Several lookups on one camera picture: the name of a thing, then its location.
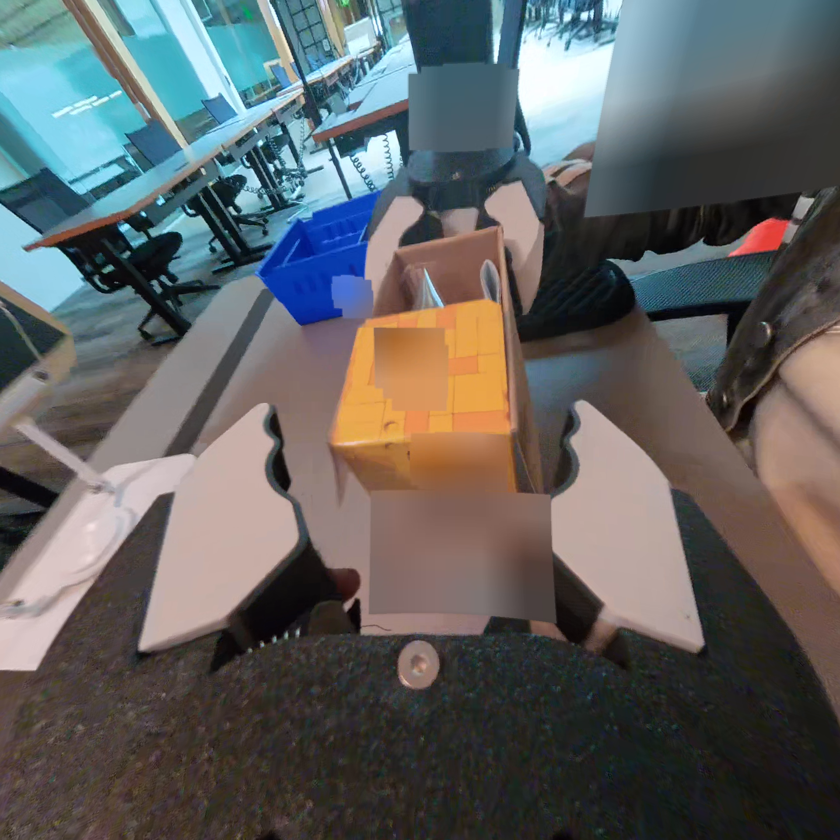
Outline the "black mesh wrist pad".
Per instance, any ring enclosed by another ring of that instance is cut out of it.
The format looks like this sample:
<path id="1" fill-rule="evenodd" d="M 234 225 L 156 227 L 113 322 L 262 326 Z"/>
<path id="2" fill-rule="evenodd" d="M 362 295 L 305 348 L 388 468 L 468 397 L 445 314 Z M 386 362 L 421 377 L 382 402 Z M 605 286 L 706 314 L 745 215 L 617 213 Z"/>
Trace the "black mesh wrist pad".
<path id="1" fill-rule="evenodd" d="M 528 311 L 511 275 L 508 286 L 521 352 L 527 360 L 549 357 L 555 344 L 611 328 L 635 309 L 655 324 L 722 318 L 729 343 L 773 258 L 769 250 L 727 255 L 634 278 L 604 262 L 572 280 L 553 277 L 542 283 Z"/>

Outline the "orange object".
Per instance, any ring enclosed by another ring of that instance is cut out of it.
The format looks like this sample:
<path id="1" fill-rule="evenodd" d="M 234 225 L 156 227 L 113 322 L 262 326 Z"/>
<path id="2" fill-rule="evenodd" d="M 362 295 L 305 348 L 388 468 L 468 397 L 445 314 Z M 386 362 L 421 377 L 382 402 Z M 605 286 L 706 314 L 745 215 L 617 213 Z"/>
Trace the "orange object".
<path id="1" fill-rule="evenodd" d="M 754 226 L 729 257 L 772 253 L 778 249 L 788 228 L 787 219 L 770 218 Z"/>

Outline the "black office chair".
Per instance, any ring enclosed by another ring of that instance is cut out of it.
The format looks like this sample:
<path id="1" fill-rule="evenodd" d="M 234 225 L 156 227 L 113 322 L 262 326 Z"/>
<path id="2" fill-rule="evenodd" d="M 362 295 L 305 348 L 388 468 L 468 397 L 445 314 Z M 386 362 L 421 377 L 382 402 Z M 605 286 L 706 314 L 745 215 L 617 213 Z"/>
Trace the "black office chair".
<path id="1" fill-rule="evenodd" d="M 243 175 L 222 176 L 211 185 L 211 191 L 215 196 L 217 205 L 224 208 L 238 232 L 241 232 L 244 227 L 259 228 L 261 234 L 267 237 L 269 233 L 267 213 L 261 211 L 258 213 L 243 213 L 242 208 L 237 203 L 239 194 L 244 191 L 247 185 L 247 180 Z M 198 198 L 191 199 L 182 209 L 186 216 L 190 218 L 200 217 L 209 226 L 209 222 L 203 215 L 203 205 Z M 214 235 L 207 242 L 208 251 L 211 255 L 217 252 L 215 246 L 217 241 L 217 236 Z"/>
<path id="2" fill-rule="evenodd" d="M 187 294 L 215 291 L 220 286 L 202 281 L 180 282 L 172 273 L 171 264 L 178 258 L 183 237 L 177 233 L 152 236 L 139 245 L 131 245 L 122 231 L 112 226 L 103 228 L 104 239 L 78 237 L 59 245 L 59 250 L 82 274 L 84 281 L 95 291 L 110 295 L 130 287 L 128 275 L 116 270 L 108 262 L 102 250 L 105 242 L 110 243 L 118 254 L 128 261 L 150 284 L 159 289 L 166 301 L 180 305 L 181 297 Z"/>

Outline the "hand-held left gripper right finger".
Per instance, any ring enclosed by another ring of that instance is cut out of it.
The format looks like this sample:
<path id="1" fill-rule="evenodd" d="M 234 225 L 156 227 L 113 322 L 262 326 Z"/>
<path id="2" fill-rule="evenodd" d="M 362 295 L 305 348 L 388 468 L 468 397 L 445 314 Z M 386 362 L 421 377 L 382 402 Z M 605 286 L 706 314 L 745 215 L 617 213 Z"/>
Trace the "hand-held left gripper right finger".
<path id="1" fill-rule="evenodd" d="M 671 486 L 588 402 L 570 409 L 572 472 L 551 500 L 554 554 L 595 598 L 584 646 L 631 631 L 698 655 L 705 638 Z"/>

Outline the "person's right forearm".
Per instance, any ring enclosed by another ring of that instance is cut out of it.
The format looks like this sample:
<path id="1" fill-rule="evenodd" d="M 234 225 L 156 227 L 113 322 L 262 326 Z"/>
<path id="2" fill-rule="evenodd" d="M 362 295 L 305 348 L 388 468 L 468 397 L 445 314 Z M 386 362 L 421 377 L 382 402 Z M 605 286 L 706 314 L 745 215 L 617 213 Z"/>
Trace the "person's right forearm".
<path id="1" fill-rule="evenodd" d="M 801 197 L 585 217 L 594 151 L 594 142 L 583 143 L 542 169 L 547 184 L 542 267 L 549 272 L 575 273 L 606 259 L 637 261 L 647 251 L 666 255 L 698 242 L 730 245 L 767 219 L 790 219 Z"/>

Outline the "blue plastic bin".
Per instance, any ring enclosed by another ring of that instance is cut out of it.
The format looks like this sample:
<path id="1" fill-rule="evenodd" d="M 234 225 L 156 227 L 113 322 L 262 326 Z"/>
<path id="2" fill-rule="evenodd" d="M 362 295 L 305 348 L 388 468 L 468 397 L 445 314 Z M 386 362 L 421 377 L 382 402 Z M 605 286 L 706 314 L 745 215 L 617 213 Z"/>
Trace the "blue plastic bin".
<path id="1" fill-rule="evenodd" d="M 340 317 L 332 281 L 364 275 L 365 230 L 381 194 L 369 193 L 297 219 L 256 270 L 301 326 Z"/>

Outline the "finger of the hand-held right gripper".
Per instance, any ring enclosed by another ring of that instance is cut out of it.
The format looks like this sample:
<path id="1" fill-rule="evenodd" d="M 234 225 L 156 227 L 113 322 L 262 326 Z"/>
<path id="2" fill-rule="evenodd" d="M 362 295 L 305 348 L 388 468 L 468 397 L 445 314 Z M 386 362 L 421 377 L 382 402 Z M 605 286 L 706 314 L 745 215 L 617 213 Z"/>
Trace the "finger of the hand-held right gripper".
<path id="1" fill-rule="evenodd" d="M 426 208 L 413 196 L 381 194 L 365 231 L 367 250 L 364 275 L 371 282 L 373 303 L 368 316 L 376 314 L 376 298 L 396 250 L 428 240 Z"/>
<path id="2" fill-rule="evenodd" d="M 515 323 L 510 279 L 519 295 L 521 308 L 527 313 L 537 295 L 543 261 L 543 223 L 535 213 L 525 185 L 512 182 L 499 185 L 489 195 L 489 217 L 497 222 L 504 238 L 497 258 L 500 274 L 502 321 Z"/>

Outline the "brown top office desk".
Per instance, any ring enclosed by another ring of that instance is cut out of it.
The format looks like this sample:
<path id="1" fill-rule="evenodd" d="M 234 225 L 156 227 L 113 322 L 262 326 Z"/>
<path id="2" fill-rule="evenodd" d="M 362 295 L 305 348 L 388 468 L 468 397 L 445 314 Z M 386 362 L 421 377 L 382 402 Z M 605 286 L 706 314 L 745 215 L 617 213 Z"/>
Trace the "brown top office desk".
<path id="1" fill-rule="evenodd" d="M 406 36 L 350 92 L 346 109 L 330 115 L 314 131 L 313 141 L 352 158 L 370 140 L 394 133 L 398 151 L 391 151 L 389 144 L 385 147 L 386 171 L 393 180 L 410 154 L 408 77 L 415 71 L 413 48 Z"/>
<path id="2" fill-rule="evenodd" d="M 288 123 L 300 110 L 303 96 L 291 91 L 246 110 L 217 127 L 219 153 L 250 169 L 258 194 L 268 202 L 264 210 L 278 214 L 299 207 L 295 195 L 308 177 Z"/>
<path id="3" fill-rule="evenodd" d="M 24 246 L 24 251 L 29 253 L 39 248 L 59 248 L 78 237 L 102 240 L 103 228 L 115 226 L 121 230 L 121 224 L 128 224 L 141 214 L 149 218 L 153 228 L 191 199 L 198 198 L 213 235 L 238 266 L 247 244 L 224 208 L 217 205 L 211 191 L 211 185 L 221 177 L 215 162 L 219 145 L 219 141 L 207 135 L 97 201 L 76 193 L 51 170 L 44 169 L 2 190 L 2 205 L 40 234 L 40 238 Z M 141 336 L 152 341 L 144 326 L 158 317 L 174 331 L 174 340 L 183 337 L 191 324 L 183 318 L 180 305 L 163 299 L 159 289 L 110 243 L 105 242 L 101 248 L 110 265 L 128 275 L 129 287 L 150 307 L 148 317 L 139 326 Z"/>

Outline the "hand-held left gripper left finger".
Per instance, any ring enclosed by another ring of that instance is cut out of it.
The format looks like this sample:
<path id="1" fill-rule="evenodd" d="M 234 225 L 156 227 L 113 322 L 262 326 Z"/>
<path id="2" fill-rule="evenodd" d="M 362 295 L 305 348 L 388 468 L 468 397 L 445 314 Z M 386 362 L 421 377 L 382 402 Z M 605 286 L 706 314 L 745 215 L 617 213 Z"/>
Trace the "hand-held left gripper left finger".
<path id="1" fill-rule="evenodd" d="M 283 450 L 277 412 L 262 403 L 198 456 L 172 499 L 139 655 L 215 637 L 218 669 L 283 639 L 349 632 Z"/>

